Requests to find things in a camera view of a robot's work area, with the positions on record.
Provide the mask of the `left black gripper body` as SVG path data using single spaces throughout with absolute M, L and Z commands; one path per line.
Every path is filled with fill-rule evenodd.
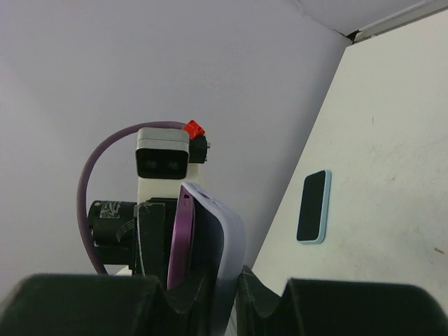
M 100 260 L 126 265 L 132 275 L 167 276 L 168 199 L 95 201 L 87 222 Z

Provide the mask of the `phone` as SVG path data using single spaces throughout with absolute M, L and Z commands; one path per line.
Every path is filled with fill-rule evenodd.
M 301 244 L 320 244 L 325 239 L 331 179 L 330 171 L 321 170 L 304 180 L 296 233 Z
M 195 226 L 195 205 L 193 196 L 182 185 L 180 188 L 174 226 L 171 236 L 171 250 L 167 270 L 167 289 L 182 283 L 189 272 L 190 255 Z

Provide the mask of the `lilac phone case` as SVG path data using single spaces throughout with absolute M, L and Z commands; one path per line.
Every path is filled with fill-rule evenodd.
M 224 335 L 244 264 L 245 226 L 236 212 L 200 185 L 184 182 L 182 186 L 195 205 L 190 270 L 207 268 L 212 276 L 209 334 Z

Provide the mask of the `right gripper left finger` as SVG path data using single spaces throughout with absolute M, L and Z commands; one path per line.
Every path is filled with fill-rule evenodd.
M 209 280 L 35 274 L 1 302 L 2 335 L 209 335 Z

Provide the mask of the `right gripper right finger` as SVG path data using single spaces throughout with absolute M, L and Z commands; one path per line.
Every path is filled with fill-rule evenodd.
M 244 267 L 238 335 L 446 335 L 447 315 L 416 286 L 290 279 L 277 295 Z

